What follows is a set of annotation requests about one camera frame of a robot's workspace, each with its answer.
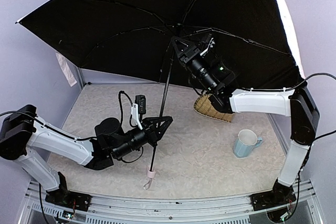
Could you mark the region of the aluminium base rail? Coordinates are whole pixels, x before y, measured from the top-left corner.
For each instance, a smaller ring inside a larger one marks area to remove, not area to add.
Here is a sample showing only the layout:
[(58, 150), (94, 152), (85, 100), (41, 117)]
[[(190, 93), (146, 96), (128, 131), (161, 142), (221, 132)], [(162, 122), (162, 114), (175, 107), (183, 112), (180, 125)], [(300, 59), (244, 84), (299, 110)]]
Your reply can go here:
[(46, 193), (38, 183), (30, 182), (16, 223), (324, 223), (324, 215), (310, 181), (296, 181), (295, 197), (281, 205), (263, 205), (263, 190), (218, 197), (121, 197), (113, 186), (97, 183), (74, 187), (79, 194), (89, 194), (87, 210), (58, 206), (45, 201)]

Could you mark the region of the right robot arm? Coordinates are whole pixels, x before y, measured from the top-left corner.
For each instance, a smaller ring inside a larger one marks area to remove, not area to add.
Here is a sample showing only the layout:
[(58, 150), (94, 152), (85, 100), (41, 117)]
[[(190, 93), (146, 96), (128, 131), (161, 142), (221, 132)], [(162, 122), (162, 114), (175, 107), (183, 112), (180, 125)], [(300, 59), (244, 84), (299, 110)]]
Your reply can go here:
[(271, 190), (251, 195), (255, 209), (282, 205), (298, 199), (293, 184), (309, 159), (316, 135), (320, 113), (304, 79), (291, 88), (255, 89), (234, 87), (240, 74), (222, 59), (210, 65), (204, 56), (214, 46), (210, 40), (204, 50), (183, 37), (173, 36), (171, 45), (180, 65), (204, 88), (212, 107), (219, 113), (267, 113), (290, 118), (291, 143), (286, 159)]

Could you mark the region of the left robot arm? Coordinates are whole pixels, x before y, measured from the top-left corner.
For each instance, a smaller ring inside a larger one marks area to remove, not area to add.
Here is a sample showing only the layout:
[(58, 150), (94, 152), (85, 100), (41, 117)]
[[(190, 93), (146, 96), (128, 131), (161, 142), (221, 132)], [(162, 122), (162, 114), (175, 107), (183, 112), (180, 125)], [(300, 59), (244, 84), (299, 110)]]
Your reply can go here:
[(28, 104), (18, 111), (4, 112), (1, 127), (1, 157), (19, 163), (23, 170), (37, 180), (47, 192), (46, 200), (55, 205), (72, 207), (90, 196), (69, 191), (65, 176), (53, 170), (34, 150), (36, 147), (73, 160), (91, 169), (103, 170), (122, 161), (143, 145), (156, 147), (169, 128), (171, 116), (149, 117), (125, 132), (116, 118), (107, 118), (95, 126), (95, 136), (79, 138), (53, 127)]

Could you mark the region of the light blue ceramic mug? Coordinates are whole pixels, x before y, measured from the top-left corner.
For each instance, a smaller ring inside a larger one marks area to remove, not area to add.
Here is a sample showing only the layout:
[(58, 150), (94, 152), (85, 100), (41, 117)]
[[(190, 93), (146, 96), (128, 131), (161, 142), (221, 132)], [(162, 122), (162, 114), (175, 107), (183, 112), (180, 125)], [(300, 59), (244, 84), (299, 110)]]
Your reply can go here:
[(262, 137), (249, 129), (240, 130), (234, 143), (233, 152), (238, 158), (245, 158), (263, 142)]

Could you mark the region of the pink and black folding umbrella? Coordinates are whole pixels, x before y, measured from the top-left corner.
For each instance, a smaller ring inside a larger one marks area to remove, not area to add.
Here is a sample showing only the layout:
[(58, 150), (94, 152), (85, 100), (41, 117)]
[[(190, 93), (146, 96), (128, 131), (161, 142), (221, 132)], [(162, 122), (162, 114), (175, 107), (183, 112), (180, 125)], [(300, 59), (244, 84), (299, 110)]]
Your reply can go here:
[[(303, 125), (304, 74), (285, 0), (49, 0), (18, 23), (77, 67), (191, 85), (219, 112), (261, 112)], [(218, 85), (180, 64), (172, 37), (212, 33), (205, 55)]]

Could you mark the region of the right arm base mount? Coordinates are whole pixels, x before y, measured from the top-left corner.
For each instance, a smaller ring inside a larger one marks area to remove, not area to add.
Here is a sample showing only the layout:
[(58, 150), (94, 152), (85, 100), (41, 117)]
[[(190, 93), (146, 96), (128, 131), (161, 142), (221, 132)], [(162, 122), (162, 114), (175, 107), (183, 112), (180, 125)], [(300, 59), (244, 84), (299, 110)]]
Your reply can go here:
[(254, 211), (259, 211), (288, 204), (290, 200), (296, 201), (296, 196), (294, 193), (284, 196), (282, 193), (276, 194), (273, 191), (265, 191), (252, 194), (250, 199)]

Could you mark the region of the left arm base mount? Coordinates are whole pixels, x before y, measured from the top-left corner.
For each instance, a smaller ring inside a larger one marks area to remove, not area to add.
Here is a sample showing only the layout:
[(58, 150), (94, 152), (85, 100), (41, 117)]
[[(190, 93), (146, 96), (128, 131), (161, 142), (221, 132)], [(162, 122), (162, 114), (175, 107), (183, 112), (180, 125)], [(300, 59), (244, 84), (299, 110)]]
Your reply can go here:
[(51, 191), (47, 193), (46, 202), (74, 210), (88, 211), (92, 196), (74, 191), (65, 193)]

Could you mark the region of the woven bamboo tray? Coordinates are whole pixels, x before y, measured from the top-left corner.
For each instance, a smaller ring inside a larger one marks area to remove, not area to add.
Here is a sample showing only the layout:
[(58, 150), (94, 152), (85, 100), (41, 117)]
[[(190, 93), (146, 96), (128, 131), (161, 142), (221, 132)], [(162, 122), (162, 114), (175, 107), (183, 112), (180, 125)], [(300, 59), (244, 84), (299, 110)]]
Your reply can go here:
[(233, 114), (221, 113), (216, 111), (215, 108), (212, 106), (210, 100), (208, 99), (209, 97), (209, 94), (202, 94), (201, 96), (199, 96), (194, 102), (194, 111), (207, 118), (231, 123), (233, 119)]

